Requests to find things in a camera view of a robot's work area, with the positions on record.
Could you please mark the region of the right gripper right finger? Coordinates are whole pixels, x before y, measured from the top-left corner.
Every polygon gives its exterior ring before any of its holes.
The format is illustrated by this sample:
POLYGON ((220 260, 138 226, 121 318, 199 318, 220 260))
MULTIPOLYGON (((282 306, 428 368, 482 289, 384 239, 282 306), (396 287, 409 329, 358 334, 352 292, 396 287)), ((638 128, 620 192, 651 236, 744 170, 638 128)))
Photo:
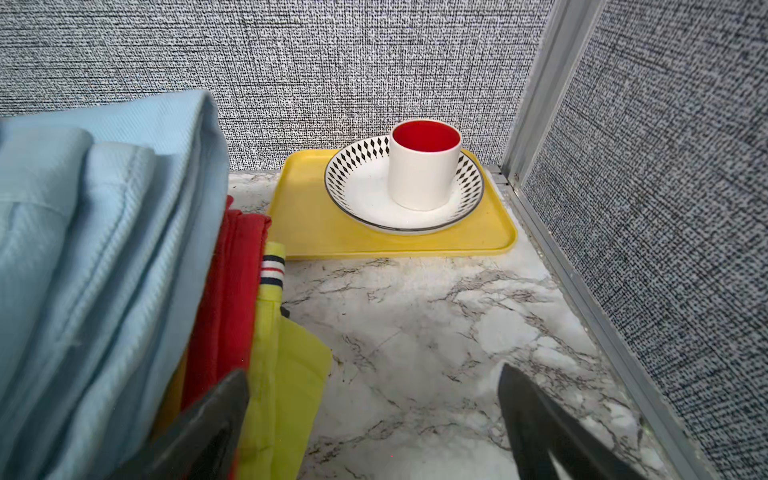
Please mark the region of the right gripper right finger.
POLYGON ((505 364, 497 394, 521 479, 639 479, 641 475, 552 400, 521 370, 505 364))

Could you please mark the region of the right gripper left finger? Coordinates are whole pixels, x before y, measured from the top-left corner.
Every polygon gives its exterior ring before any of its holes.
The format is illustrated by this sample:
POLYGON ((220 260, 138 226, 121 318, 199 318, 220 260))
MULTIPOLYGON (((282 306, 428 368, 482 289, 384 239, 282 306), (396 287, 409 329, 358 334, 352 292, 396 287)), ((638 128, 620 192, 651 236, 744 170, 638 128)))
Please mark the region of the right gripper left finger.
POLYGON ((246 372, 228 374, 112 479, 227 479, 250 400, 246 372))

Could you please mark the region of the mustard brown trousers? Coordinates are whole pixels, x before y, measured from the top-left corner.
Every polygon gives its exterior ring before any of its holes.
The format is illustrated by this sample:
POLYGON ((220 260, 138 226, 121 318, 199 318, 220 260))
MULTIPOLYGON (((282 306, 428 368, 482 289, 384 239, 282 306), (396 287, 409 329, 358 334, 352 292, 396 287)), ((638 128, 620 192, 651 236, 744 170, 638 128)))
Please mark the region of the mustard brown trousers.
POLYGON ((181 412, 186 366, 187 352, 184 352, 171 380, 167 385, 163 400, 160 407, 158 408, 150 435, 151 440, 154 440, 162 435, 181 412))

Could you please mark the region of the red textured garment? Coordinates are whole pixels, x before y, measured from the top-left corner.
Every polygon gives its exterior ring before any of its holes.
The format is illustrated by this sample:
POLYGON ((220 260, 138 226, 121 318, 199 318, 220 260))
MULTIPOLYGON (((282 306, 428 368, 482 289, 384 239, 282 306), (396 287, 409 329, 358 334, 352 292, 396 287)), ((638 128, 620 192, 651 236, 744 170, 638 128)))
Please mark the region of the red textured garment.
POLYGON ((261 265, 271 219, 226 210, 188 344, 183 409, 250 364, 261 265))

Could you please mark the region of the yellow-green shorts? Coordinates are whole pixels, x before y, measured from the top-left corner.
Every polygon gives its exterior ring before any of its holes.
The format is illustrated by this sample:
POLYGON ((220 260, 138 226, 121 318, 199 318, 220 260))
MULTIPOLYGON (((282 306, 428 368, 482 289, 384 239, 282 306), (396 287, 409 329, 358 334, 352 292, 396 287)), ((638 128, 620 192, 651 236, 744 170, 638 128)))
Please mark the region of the yellow-green shorts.
POLYGON ((285 247, 264 247, 251 357, 250 391, 237 449, 235 479, 298 477, 331 371, 332 352, 290 319, 283 306, 285 247))

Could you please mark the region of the light blue trousers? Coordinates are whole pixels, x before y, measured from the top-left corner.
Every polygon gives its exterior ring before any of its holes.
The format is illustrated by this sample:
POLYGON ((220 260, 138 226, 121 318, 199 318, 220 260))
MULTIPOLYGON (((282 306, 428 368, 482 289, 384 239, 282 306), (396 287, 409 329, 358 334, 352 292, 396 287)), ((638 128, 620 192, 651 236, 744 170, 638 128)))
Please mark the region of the light blue trousers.
POLYGON ((228 172, 204 90, 2 120, 3 478, 102 478, 148 438, 228 172))

